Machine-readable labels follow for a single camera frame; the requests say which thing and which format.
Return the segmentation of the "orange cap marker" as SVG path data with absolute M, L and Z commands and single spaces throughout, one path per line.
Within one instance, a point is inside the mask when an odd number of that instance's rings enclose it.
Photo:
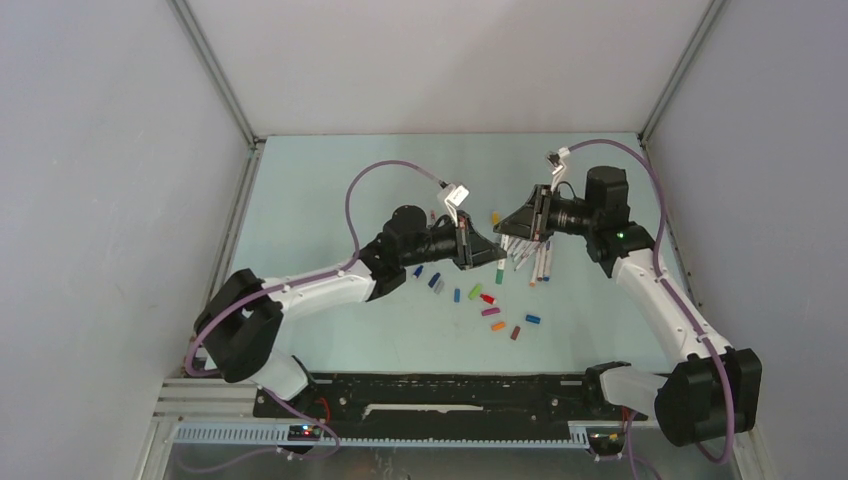
M 544 246 L 543 243 L 539 243 L 535 246 L 535 249 L 533 250 L 532 270 L 531 270 L 531 276 L 530 276 L 530 279 L 529 279 L 529 286 L 530 287 L 535 287 L 537 282 L 538 282 L 539 265 L 540 265 L 540 262 L 541 262 L 540 256 L 543 253 L 543 246 Z

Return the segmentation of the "dark red cap marker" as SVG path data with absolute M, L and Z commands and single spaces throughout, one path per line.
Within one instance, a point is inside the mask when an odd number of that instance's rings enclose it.
M 539 265 L 539 278 L 538 278 L 538 282 L 537 282 L 537 283 L 539 283 L 539 282 L 542 282 L 542 281 L 543 281 L 543 280 L 542 280 L 542 273 L 541 273 L 541 270 L 542 270 L 542 263 L 543 263 L 543 261 L 544 261 L 544 255 L 545 255 L 545 246 L 546 246 L 546 243 L 543 243 L 543 244 L 544 244 L 544 246 L 543 246 L 543 253 L 542 253 L 542 254 L 541 254 L 541 256 L 540 256 L 540 260 L 541 260 L 541 262 L 540 262 L 540 265 Z

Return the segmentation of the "blue cap white marker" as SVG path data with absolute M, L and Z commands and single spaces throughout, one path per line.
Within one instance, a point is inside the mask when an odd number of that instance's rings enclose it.
M 541 270 L 542 280 L 544 282 L 548 282 L 550 280 L 551 263 L 552 263 L 552 247 L 553 247 L 553 241 L 551 239 L 549 239 L 546 242 L 544 261 L 542 263 L 542 270 Z

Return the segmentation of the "green cap white marker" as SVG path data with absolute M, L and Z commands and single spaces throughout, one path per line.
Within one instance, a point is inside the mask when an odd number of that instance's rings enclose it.
M 495 276 L 495 284 L 496 285 L 502 285 L 503 284 L 504 275 L 505 275 L 506 260 L 508 258 L 507 248 L 502 247 L 502 250 L 503 250 L 503 254 L 500 256 L 500 258 L 498 259 L 497 264 L 496 264 L 496 276 Z

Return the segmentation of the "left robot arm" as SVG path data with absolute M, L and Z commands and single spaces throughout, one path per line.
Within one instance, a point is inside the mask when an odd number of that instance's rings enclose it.
M 285 321 L 382 298 L 406 281 L 412 266 L 449 260 L 469 270 L 505 256 L 498 243 L 476 231 L 466 212 L 428 224 L 421 208 L 404 205 L 339 267 L 286 279 L 261 278 L 249 268 L 231 274 L 195 321 L 196 339 L 215 366 L 211 375 L 279 390 L 278 404 L 292 416 L 304 416 L 315 406 L 316 390 L 302 365 L 276 345 Z

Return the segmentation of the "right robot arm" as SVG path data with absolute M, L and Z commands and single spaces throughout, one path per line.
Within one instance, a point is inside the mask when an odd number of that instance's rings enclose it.
M 556 233 L 582 237 L 590 259 L 620 287 L 646 320 L 670 365 L 667 376 L 609 362 L 586 371 L 585 411 L 606 418 L 620 406 L 655 419 L 675 446 L 699 444 L 754 428 L 762 363 L 713 328 L 665 268 L 654 237 L 630 218 L 624 170 L 591 168 L 583 197 L 568 199 L 535 185 L 497 234 L 545 241 Z

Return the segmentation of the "dark blue pen cap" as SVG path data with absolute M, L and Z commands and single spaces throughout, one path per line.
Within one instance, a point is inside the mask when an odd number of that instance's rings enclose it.
M 435 274 L 434 274 L 434 275 L 430 278 L 430 280 L 428 281 L 428 287 L 429 287 L 429 288 L 434 288 L 434 287 L 436 286 L 436 284 L 438 283 L 438 281 L 440 280 L 440 277 L 441 277 L 441 273 L 440 273 L 440 272 L 436 272 L 436 273 L 435 273 Z

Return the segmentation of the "purple cap marker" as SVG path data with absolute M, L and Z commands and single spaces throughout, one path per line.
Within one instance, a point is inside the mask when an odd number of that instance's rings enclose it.
M 529 257 L 537 250 L 539 244 L 537 242 L 528 243 L 517 257 L 517 263 L 514 267 L 515 271 L 521 269 L 528 261 Z

